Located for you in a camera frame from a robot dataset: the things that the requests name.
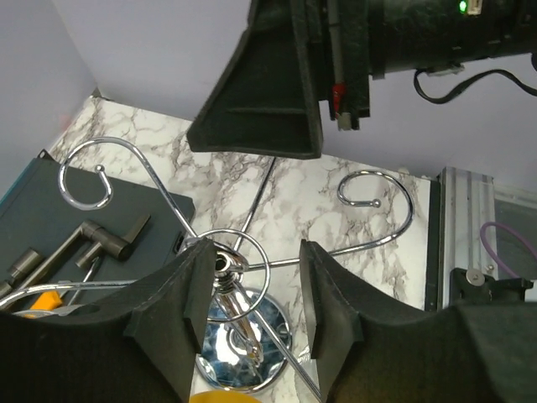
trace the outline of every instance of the chrome mug holder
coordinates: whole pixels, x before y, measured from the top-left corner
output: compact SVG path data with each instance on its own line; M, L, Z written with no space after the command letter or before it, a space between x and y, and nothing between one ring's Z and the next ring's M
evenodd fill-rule
M95 144L116 144L128 149L131 153L136 155L140 160L144 169L148 172L149 176L153 180L154 184L158 188L160 194L166 200L168 206L179 219L181 225L185 228L185 231L188 233L190 238L186 239L185 245L190 246L192 243L197 240L205 237L210 237L218 233L228 233L237 236L237 241L233 248L227 247L224 244L213 241L217 249L217 258L221 260L220 267L217 264L215 268L215 280L213 287L213 299L220 307L222 312L224 312L225 317L208 317L207 322L211 324L228 324L229 331L238 333L239 339L244 343L246 355L253 360L253 367L260 365L263 362L262 351L259 351L260 344L257 343L257 340L253 340L253 330L252 323L250 322L250 317L253 317L253 320L267 333L270 340L274 343L275 347L281 352L283 357L289 362L289 364L294 368L297 375L302 379L308 389L311 391L313 396L317 400L321 400L321 393L319 391L318 385L312 380L312 378L307 374L304 368L300 365L299 361L295 356L290 352L290 341L284 343L278 335L278 332L271 326L269 322L261 315L258 311L259 307L265 301L265 296L267 295L267 290L270 283L270 271L276 267L285 267L293 264L298 264L299 259L285 259L278 260L274 262L269 261L269 257L264 251L263 247L256 241L253 237L247 234L247 230L253 216L258 208L258 204L263 195L264 189L268 184L269 177L272 174L276 158L272 158L268 164L267 171L264 175L262 183L258 188L257 195L253 200L253 204L250 207L250 211L247 215L247 219L242 226L241 230L232 229L232 228L222 228L222 229L212 229L202 234L197 234L192 226L188 223L182 211L179 209L174 199L168 193L164 184L154 171L151 164L148 162L147 158L143 153L133 144L129 143L126 140L113 138L113 137L100 137L90 139L82 144L76 146L68 155L65 161L60 166L60 172L58 175L58 186L60 188L60 194L63 196L66 202L72 205L75 208L78 208L83 211L91 211L100 208L104 208L113 197L113 187L110 181L108 180L105 167L102 165L97 165L95 171L98 174L99 178L102 181L105 189L105 196L96 203L85 204L77 201L68 191L66 185L66 173L69 167L69 163L75 158L75 156L80 153L86 147ZM384 245L390 241L401 236L410 226L414 218L414 203L412 198L407 191L407 189L393 176L376 171L376 170L360 170L357 172L352 172L351 174L345 176L337 189L338 199L347 206L350 207L373 207L378 208L381 206L382 202L379 199L374 199L372 201L353 201L348 199L344 195L345 186L354 178L364 175L375 175L385 179L391 184L398 187L405 200L408 204L408 213L403 224L397 228L392 233L374 239L373 241L368 241L366 243L359 243L352 245L350 247L335 249L330 252L332 256L339 256L343 254L349 254L354 252L359 252L367 249L376 248L378 246ZM259 264L248 264L248 262L243 258L238 250L242 244L242 241L246 239L250 242L254 248L259 252L262 258L262 263ZM265 279L261 291L257 294L257 297L254 302L251 301L250 296L246 290L241 285L242 274L247 273L252 270L265 269ZM120 280L120 281L88 281L88 282L70 282L70 283L60 283L60 284L45 284L45 285L34 285L23 290L17 290L14 293L6 296L0 300L0 309L5 306L9 306L16 300L24 298L25 296L38 294L48 290L103 290L103 289L116 289L124 287L125 285L132 284L134 280ZM239 301L237 296L241 296L243 301Z

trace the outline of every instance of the gray wall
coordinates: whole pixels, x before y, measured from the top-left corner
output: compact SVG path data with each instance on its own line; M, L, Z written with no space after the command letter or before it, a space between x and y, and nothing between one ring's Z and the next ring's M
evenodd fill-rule
M0 198L94 87L51 0L0 2Z
M192 119L208 97L246 26L248 0L54 0L103 95ZM537 86L529 57L469 65L506 67ZM446 93L463 77L427 80ZM386 168L437 175L446 165L537 190L537 100L502 78L487 78L449 105L419 98L412 74L371 85L373 117L359 132L325 121L325 152Z

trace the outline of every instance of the black cable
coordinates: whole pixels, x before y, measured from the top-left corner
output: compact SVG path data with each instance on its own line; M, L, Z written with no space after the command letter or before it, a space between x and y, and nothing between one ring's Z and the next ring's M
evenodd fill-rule
M464 91L466 91L468 87L471 86L473 83L481 80L483 77L490 76L491 74L499 74L500 76L504 76L505 78L508 78L509 80L514 82L524 92L527 92L528 94L534 97L537 97L537 89L531 86L525 85L513 73L510 73L509 71L506 71L506 70L484 71L483 73L476 74L474 77L470 77L467 80L461 82L460 84L457 84L456 87L453 88L444 97L438 97L438 98L429 97L427 94L424 93L423 88L421 87L421 84L420 84L420 79L418 78L422 73L425 73L425 72L426 70L416 70L414 74L414 88L416 89L416 92L418 92L418 95L420 95L420 97L436 105L443 105L445 103L448 103L449 101L453 101L455 98L461 95Z

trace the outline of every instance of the marble surface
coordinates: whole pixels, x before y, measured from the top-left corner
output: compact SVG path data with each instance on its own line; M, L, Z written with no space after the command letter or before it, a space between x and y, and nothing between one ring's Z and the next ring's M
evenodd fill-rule
M249 154L193 154L186 142L190 122L89 98L78 118L50 150L58 160L80 142L112 136L135 144L146 155L169 191L190 196L196 206L193 228L240 228L270 158ZM92 170L103 164L107 173L126 181L153 186L136 157L114 144L84 149L72 166ZM407 205L400 191L375 177L357 178L347 186L352 199L381 200L380 208L346 207L336 197L341 178L355 170L374 167L323 156L319 160L278 160L253 219L249 233L271 260L298 256L300 240L319 242L325 249L340 248L380 238L405 219ZM416 207L414 222L400 238L380 248L342 256L338 260L390 296L423 308L430 183L411 175L392 173L408 188ZM235 238L220 238L234 243ZM245 242L241 252L251 263L260 261ZM245 286L259 287L263 272L245 276ZM307 344L298 266L273 270L270 295L291 320L295 356ZM209 390L196 375L192 393ZM292 368L272 388L256 395L261 401L297 402Z

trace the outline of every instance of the white wall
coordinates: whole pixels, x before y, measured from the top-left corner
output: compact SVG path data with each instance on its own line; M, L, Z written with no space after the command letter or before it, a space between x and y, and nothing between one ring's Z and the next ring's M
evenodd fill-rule
M93 88L50 0L0 2L0 198Z
M102 94L192 119L211 93L246 26L248 0L54 0ZM537 86L529 57L469 65L505 67ZM463 76L424 79L443 95ZM489 77L449 105L414 93L412 73L371 85L373 117L359 132L325 121L325 152L386 168L437 175L446 165L537 190L537 99Z

